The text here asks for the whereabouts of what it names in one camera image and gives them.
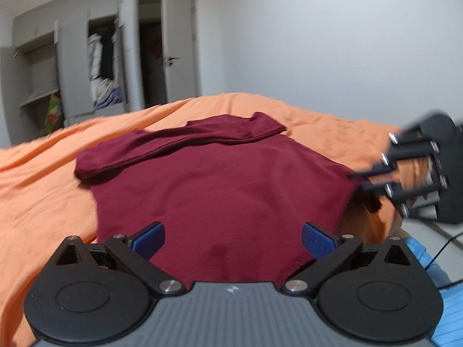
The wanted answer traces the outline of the dark red long-sleeve sweater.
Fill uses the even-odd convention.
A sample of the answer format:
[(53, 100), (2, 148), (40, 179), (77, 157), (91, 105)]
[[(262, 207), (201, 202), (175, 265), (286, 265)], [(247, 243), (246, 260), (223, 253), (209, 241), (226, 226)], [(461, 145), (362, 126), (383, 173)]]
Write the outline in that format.
[(161, 222), (152, 262), (184, 284), (281, 285), (311, 260), (306, 222), (370, 239), (380, 208), (348, 167), (262, 113), (129, 132), (80, 152), (75, 176), (97, 202), (100, 241)]

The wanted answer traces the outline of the orange bed sheet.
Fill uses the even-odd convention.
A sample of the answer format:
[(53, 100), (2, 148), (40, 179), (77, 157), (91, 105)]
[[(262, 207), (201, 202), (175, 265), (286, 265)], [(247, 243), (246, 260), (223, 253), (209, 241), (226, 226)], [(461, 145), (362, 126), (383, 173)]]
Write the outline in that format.
[(290, 138), (362, 170), (389, 144), (397, 123), (347, 120), (249, 93), (201, 96), (123, 115), (95, 117), (50, 136), (1, 151), (1, 344), (29, 346), (34, 337), (23, 299), (59, 243), (72, 234), (95, 239), (96, 204), (75, 178), (78, 152), (135, 129), (175, 128), (215, 115), (260, 111), (286, 126)]

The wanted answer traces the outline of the colourful bag in wardrobe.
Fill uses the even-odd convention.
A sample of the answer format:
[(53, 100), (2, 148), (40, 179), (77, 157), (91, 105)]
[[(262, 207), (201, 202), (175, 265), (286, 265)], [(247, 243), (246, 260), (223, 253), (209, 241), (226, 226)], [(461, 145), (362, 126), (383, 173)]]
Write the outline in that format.
[(49, 98), (42, 135), (47, 136), (64, 127), (64, 110), (60, 95), (53, 93)]

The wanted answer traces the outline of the pile of folded bedding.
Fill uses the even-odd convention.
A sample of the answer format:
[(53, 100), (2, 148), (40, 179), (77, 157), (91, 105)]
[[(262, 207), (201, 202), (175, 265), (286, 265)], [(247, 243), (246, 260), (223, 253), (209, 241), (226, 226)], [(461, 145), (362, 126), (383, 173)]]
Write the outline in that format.
[(123, 101), (121, 87), (111, 79), (95, 78), (90, 82), (90, 88), (95, 110)]

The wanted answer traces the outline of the white hanging jacket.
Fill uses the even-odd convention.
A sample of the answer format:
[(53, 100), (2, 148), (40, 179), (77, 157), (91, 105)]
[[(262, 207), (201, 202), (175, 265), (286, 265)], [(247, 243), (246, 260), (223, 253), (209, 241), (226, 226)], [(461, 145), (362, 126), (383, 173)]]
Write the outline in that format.
[(99, 34), (92, 34), (87, 40), (89, 79), (91, 81), (98, 78), (100, 75), (100, 61), (103, 50), (100, 39), (101, 36)]

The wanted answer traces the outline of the grey wardrobe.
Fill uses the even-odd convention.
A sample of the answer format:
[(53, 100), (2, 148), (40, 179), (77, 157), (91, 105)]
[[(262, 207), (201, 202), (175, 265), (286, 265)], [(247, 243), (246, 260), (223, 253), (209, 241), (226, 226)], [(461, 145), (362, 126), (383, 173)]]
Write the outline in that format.
[[(123, 55), (122, 0), (55, 0), (12, 19), (11, 42), (1, 45), (1, 105), (12, 145), (37, 139), (53, 93), (64, 126), (129, 109)], [(100, 75), (122, 89), (120, 104), (95, 110), (87, 40), (101, 36)]]

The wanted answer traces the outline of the grey room door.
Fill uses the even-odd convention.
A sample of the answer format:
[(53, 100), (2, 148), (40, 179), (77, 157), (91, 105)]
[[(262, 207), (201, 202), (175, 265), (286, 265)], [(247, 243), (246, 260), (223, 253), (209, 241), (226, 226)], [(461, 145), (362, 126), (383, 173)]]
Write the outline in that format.
[(167, 101), (198, 96), (195, 0), (162, 0), (162, 40)]

